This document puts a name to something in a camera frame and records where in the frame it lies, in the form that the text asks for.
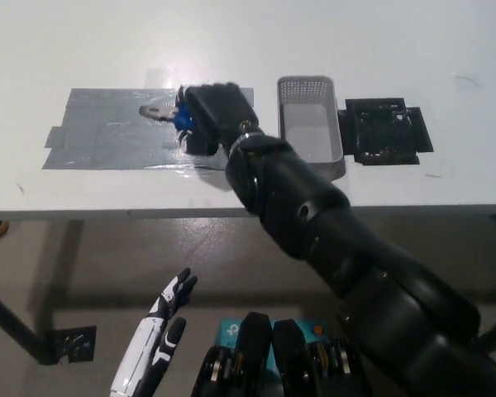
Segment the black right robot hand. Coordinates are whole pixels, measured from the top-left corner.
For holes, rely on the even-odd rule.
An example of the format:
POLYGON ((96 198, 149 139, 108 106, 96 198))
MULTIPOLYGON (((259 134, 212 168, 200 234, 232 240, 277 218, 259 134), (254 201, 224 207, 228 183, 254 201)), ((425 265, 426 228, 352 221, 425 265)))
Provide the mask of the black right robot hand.
POLYGON ((175 102, 174 126, 191 155, 229 151, 241 134, 259 132, 255 111, 234 83, 181 88, 175 102))

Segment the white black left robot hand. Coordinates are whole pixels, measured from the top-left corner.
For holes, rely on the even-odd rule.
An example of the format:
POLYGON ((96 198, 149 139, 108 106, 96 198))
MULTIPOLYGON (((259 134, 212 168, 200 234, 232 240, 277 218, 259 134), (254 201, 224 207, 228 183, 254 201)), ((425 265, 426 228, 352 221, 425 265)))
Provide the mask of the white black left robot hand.
POLYGON ((110 388, 111 396, 152 396, 180 342, 186 320, 179 308, 189 302, 198 277, 186 267, 161 291, 141 319, 110 388))

